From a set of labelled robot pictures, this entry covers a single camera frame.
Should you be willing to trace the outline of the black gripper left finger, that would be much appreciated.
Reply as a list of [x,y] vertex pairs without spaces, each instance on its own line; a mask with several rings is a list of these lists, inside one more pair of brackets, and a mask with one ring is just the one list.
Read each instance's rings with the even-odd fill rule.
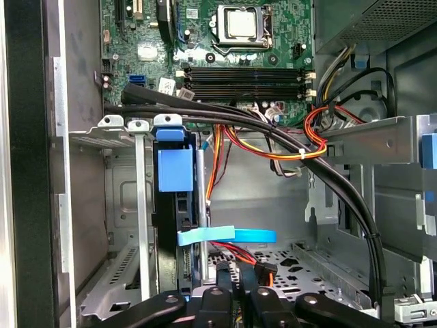
[[163,292],[97,326],[232,327],[233,295],[219,286],[198,287],[189,299],[177,292]]

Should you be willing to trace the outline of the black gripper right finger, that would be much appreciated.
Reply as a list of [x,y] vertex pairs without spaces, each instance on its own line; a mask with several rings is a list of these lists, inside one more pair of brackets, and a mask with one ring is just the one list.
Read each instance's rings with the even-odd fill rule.
[[388,327],[389,324],[317,293],[296,298],[293,308],[276,290],[258,287],[251,291],[253,314],[262,327]]

